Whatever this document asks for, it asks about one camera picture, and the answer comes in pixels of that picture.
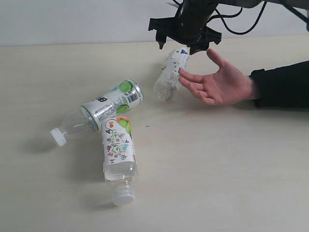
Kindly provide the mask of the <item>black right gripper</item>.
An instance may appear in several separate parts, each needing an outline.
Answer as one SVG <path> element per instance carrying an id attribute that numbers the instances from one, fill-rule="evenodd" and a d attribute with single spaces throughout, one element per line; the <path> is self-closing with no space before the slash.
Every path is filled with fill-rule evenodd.
<path id="1" fill-rule="evenodd" d="M 218 6 L 218 0 L 184 0 L 175 16 L 150 18 L 148 30 L 156 31 L 155 40 L 162 50 L 167 38 L 190 48 L 190 55 L 207 51 L 209 43 L 219 44 L 222 34 L 209 27 L 207 21 Z"/>

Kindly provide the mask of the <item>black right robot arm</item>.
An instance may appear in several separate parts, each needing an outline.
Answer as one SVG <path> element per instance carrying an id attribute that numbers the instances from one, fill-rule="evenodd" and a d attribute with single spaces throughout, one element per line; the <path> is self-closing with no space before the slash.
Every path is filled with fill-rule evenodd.
<path id="1" fill-rule="evenodd" d="M 227 26 L 226 18 L 235 18 L 242 13 L 243 8 L 253 8 L 261 2 L 263 5 L 256 21 L 248 30 L 236 32 Z M 221 42 L 222 34 L 207 26 L 210 21 L 218 18 L 230 33 L 244 35 L 256 27 L 267 2 L 267 0 L 184 0 L 179 3 L 175 0 L 177 8 L 175 16 L 150 18 L 148 30 L 156 31 L 155 40 L 160 49 L 163 48 L 167 38 L 171 38 L 190 48 L 190 55 L 193 55 L 200 51 L 206 51 L 210 43 L 219 44 Z M 231 15 L 221 14 L 217 9 L 219 4 L 239 7 L 240 11 Z"/>

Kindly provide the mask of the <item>person's open bare hand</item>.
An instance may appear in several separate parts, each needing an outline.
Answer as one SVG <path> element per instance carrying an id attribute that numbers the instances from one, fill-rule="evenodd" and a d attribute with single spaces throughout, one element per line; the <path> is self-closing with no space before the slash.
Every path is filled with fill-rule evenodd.
<path id="1" fill-rule="evenodd" d="M 218 66 L 212 74 L 199 75 L 179 70 L 179 82 L 207 105 L 231 105 L 260 97 L 253 79 L 209 48 L 208 58 Z"/>

